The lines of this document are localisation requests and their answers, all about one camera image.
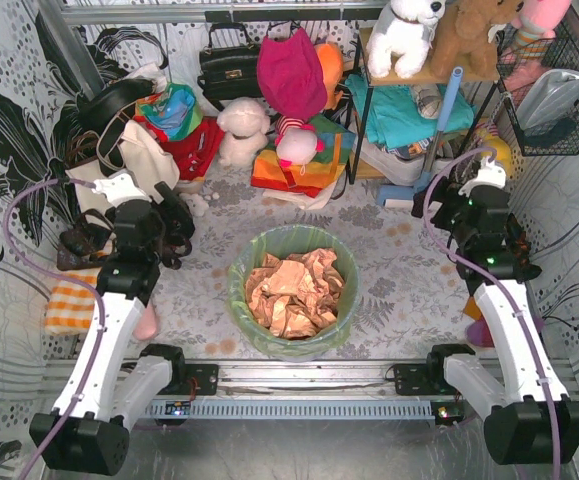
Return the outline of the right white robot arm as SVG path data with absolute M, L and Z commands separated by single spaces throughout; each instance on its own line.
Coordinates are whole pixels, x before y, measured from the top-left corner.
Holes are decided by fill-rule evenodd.
M 462 195 L 442 179 L 423 190 L 398 187 L 389 197 L 411 202 L 417 218 L 426 202 L 440 205 L 430 224 L 457 244 L 454 261 L 489 329 L 503 375 L 497 381 L 470 347 L 443 344 L 427 357 L 430 380 L 468 401 L 484 422 L 485 443 L 497 464 L 570 462 L 579 446 L 579 400 L 551 366 L 531 315 L 526 283 L 541 270 L 529 260 L 508 193 L 480 185 Z

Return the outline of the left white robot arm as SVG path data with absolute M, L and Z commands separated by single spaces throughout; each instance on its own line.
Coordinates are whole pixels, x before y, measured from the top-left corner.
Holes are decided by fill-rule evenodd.
M 124 379 L 125 351 L 160 276 L 165 226 L 145 191 L 122 172 L 91 190 L 115 209 L 114 252 L 93 288 L 96 305 L 73 371 L 50 413 L 35 415 L 29 433 L 52 470 L 114 476 L 129 450 L 130 432 L 159 395 L 184 398 L 166 412 L 182 422 L 197 395 L 216 391 L 215 365 L 187 365 L 181 348 L 151 344 Z

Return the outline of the green plastic trash bag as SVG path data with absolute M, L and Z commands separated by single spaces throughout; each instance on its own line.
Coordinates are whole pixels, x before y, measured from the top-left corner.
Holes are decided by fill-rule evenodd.
M 233 261 L 226 307 L 257 351 L 306 362 L 348 340 L 359 287 L 355 258 L 338 238 L 285 225 L 256 236 Z

